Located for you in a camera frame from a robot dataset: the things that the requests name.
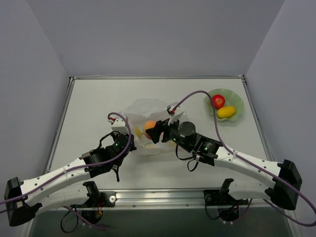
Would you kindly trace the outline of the orange fake peach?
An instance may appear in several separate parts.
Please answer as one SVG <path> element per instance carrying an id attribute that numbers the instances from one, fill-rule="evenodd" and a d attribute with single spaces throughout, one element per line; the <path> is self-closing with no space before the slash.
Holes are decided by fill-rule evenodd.
<path id="1" fill-rule="evenodd" d="M 149 140 L 151 140 L 151 137 L 148 135 L 148 133 L 146 132 L 147 129 L 151 129 L 151 128 L 154 128 L 156 125 L 156 121 L 154 120 L 149 120 L 147 122 L 145 122 L 144 126 L 143 126 L 143 133 L 145 135 L 145 137 Z"/>

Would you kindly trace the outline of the pale yellow fake pear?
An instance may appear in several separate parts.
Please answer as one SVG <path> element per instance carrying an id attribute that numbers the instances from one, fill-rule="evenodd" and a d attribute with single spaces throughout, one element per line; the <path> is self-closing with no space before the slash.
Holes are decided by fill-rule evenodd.
<path id="1" fill-rule="evenodd" d="M 134 127 L 134 132 L 138 138 L 140 138 L 142 136 L 141 130 L 136 126 Z"/>

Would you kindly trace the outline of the white plastic bag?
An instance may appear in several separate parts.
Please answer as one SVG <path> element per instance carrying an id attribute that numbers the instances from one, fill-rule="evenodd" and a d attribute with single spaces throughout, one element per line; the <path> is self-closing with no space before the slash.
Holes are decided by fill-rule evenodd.
<path id="1" fill-rule="evenodd" d="M 145 137 L 143 126 L 149 120 L 159 121 L 169 118 L 166 110 L 168 104 L 164 101 L 151 98 L 140 98 L 123 110 L 122 114 L 128 118 L 131 131 L 134 135 L 134 143 L 137 148 L 136 153 L 140 156 L 154 156 L 163 153 L 173 152 L 175 143 L 168 141 L 167 143 L 158 142 L 154 144 L 152 140 Z M 138 127 L 142 136 L 138 138 L 134 132 L 134 127 Z"/>

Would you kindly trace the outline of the red fake apple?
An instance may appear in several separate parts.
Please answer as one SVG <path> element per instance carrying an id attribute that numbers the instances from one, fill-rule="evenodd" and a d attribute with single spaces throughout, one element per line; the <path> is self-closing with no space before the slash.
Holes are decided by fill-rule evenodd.
<path id="1" fill-rule="evenodd" d="M 225 97 L 223 95 L 215 94 L 212 97 L 212 102 L 213 102 L 215 109 L 218 110 L 218 109 L 224 107 L 226 100 L 225 100 Z"/>

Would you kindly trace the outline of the yellow fake mango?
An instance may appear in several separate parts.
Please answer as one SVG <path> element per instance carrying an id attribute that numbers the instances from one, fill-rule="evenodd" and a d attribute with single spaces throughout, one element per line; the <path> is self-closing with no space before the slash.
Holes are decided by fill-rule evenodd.
<path id="1" fill-rule="evenodd" d="M 217 111 L 217 117 L 220 119 L 230 118 L 236 113 L 234 106 L 224 106 Z"/>

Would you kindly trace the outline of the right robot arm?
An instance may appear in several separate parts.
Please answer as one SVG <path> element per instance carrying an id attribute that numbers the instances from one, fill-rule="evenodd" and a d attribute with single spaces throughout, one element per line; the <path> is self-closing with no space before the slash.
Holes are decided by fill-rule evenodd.
<path id="1" fill-rule="evenodd" d="M 223 203 L 235 199 L 267 199 L 282 209 L 296 209 L 302 178 L 295 163 L 268 161 L 225 148 L 222 142 L 197 133 L 189 121 L 169 124 L 168 120 L 160 120 L 154 127 L 145 129 L 145 133 L 154 143 L 174 142 L 197 162 L 231 169 L 256 180 L 254 186 L 241 186 L 233 185 L 233 178 L 226 179 L 219 192 Z"/>

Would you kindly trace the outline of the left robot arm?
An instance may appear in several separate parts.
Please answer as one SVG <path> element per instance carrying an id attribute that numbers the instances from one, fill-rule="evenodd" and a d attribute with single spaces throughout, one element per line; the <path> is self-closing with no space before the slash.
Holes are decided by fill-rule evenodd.
<path id="1" fill-rule="evenodd" d="M 3 204 L 9 225 L 23 225 L 37 214 L 61 206 L 96 206 L 101 194 L 92 178 L 111 171 L 118 174 L 124 158 L 136 150 L 133 135 L 114 131 L 109 136 L 112 145 L 99 145 L 61 168 L 33 179 L 8 180 Z"/>

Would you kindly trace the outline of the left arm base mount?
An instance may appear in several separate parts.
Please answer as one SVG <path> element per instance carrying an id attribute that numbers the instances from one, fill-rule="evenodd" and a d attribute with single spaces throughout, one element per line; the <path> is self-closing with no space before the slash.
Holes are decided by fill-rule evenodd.
<path id="1" fill-rule="evenodd" d="M 103 217 L 103 207 L 115 207 L 116 192 L 115 191 L 99 191 L 97 185 L 93 181 L 84 182 L 86 188 L 87 200 L 76 208 L 96 208 L 96 210 L 83 210 L 81 215 L 92 224 L 98 224 Z"/>

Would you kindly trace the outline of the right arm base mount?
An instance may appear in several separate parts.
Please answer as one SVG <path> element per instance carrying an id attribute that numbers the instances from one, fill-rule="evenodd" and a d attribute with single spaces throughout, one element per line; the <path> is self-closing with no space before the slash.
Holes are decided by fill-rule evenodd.
<path id="1" fill-rule="evenodd" d="M 235 199 L 229 194 L 230 184 L 234 179 L 225 179 L 219 189 L 204 190 L 204 211 L 211 220 L 221 220 L 222 223 L 233 225 L 249 210 L 252 199 Z M 217 215 L 211 216 L 208 207 L 217 207 Z"/>

